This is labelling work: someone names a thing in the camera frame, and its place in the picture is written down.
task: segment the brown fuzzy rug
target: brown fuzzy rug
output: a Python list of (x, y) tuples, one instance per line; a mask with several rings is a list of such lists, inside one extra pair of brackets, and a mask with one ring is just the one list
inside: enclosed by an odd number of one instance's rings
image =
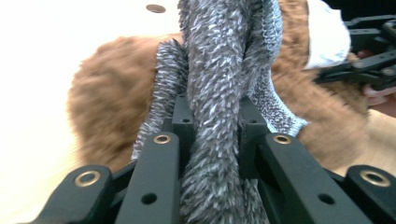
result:
[[(309, 34), (306, 0), (279, 0), (282, 47), (273, 65), (276, 92), (297, 116), (309, 121), (298, 138), (326, 168), (335, 170), (364, 153), (367, 105), (357, 85), (319, 86), (318, 70), (304, 71)], [(104, 44), (75, 74), (68, 113), (87, 163), (116, 171), (126, 165), (151, 102), (160, 42), (181, 35), (122, 37)]]

